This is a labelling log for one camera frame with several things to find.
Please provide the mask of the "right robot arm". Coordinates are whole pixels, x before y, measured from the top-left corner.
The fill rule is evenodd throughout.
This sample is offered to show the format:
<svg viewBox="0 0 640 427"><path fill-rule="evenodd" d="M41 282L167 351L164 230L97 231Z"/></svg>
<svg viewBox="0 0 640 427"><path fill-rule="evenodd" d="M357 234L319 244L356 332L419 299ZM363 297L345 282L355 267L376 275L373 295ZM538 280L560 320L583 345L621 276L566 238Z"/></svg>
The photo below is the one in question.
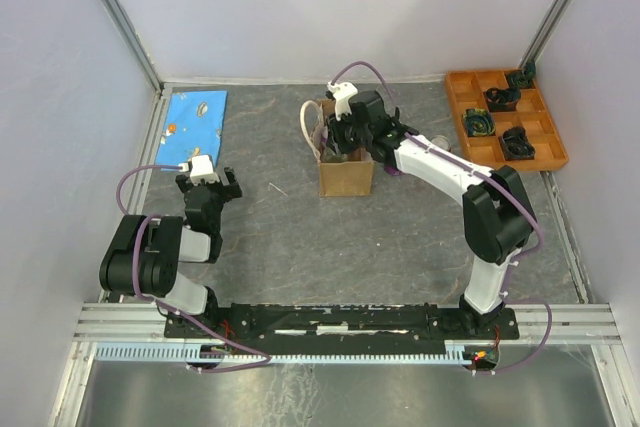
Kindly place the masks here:
<svg viewBox="0 0 640 427"><path fill-rule="evenodd" d="M327 87L334 112L326 122L327 145L339 154L365 150L386 167L414 176L462 208L464 237L474 255L458 317L467 336L481 338L495 326L505 302L510 267L539 230L520 175L511 167L491 169L466 161L427 140L388 114L375 91L353 84Z"/></svg>

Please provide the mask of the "brown canvas tote bag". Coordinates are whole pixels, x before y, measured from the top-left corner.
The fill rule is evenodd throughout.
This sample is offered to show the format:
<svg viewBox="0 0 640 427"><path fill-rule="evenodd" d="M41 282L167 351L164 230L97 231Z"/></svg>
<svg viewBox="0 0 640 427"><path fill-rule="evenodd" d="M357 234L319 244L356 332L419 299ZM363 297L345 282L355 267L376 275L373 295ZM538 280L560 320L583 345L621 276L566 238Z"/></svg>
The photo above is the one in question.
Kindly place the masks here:
<svg viewBox="0 0 640 427"><path fill-rule="evenodd" d="M333 113L332 100L305 101L299 112L302 135L316 161L319 196L368 196L372 190L374 162L364 149L347 154L348 160L343 163L321 162L321 153L328 141L327 119Z"/></svg>

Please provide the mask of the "red Coke can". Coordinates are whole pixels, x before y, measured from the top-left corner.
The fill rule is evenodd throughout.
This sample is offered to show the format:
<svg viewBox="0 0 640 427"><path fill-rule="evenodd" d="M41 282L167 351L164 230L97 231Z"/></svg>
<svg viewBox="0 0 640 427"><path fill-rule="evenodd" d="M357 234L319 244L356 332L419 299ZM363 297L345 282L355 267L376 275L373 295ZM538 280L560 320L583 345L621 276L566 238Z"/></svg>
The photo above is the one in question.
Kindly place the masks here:
<svg viewBox="0 0 640 427"><path fill-rule="evenodd" d="M431 139L431 142L436 145L437 147L445 150L445 151L451 151L452 145L450 140L445 137L445 136L441 136L441 135L436 135Z"/></svg>

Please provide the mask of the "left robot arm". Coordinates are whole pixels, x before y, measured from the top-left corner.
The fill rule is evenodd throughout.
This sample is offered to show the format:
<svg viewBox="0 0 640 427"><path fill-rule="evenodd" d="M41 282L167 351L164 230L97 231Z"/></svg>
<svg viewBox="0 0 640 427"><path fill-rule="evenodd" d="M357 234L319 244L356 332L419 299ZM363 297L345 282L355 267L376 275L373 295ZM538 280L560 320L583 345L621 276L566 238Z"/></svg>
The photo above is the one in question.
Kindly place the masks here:
<svg viewBox="0 0 640 427"><path fill-rule="evenodd" d="M200 180L184 173L176 176L183 216L124 215L100 265L101 287L112 294L160 301L186 313L187 326L198 336L215 334L221 313L213 289L189 280L178 267L218 260L223 208L242 196L234 170L226 167L224 174L226 182L216 174Z"/></svg>

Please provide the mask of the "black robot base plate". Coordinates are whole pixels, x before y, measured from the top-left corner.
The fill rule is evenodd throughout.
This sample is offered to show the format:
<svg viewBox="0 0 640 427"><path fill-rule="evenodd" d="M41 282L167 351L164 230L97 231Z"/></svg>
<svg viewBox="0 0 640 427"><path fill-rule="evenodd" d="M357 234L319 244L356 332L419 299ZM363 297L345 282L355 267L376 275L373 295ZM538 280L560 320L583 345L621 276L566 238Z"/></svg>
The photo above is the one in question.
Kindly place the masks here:
<svg viewBox="0 0 640 427"><path fill-rule="evenodd" d="M517 340L515 312L481 316L469 309L417 305L286 306L233 304L218 308L214 332L275 355L442 354L447 341Z"/></svg>

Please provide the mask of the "clear green glass bottle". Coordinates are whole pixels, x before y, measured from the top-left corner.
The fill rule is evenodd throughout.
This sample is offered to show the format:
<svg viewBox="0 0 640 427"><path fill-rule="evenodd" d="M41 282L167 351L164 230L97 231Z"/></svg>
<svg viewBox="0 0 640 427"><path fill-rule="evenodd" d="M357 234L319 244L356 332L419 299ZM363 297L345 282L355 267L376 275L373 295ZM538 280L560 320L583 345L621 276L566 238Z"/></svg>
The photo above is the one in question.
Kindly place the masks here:
<svg viewBox="0 0 640 427"><path fill-rule="evenodd" d="M343 163L348 160L347 154L335 152L330 147L325 146L321 153L322 163Z"/></svg>

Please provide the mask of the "purple Fanta can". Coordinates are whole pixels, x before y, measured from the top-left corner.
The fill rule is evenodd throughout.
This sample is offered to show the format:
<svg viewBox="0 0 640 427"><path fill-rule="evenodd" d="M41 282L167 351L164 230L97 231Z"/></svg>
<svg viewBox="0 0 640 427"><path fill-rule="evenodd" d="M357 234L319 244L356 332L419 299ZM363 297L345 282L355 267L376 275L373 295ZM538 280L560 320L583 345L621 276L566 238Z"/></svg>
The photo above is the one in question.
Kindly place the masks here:
<svg viewBox="0 0 640 427"><path fill-rule="evenodd" d="M384 171L394 177L399 177L403 175L403 172L398 170L395 167L384 165Z"/></svg>

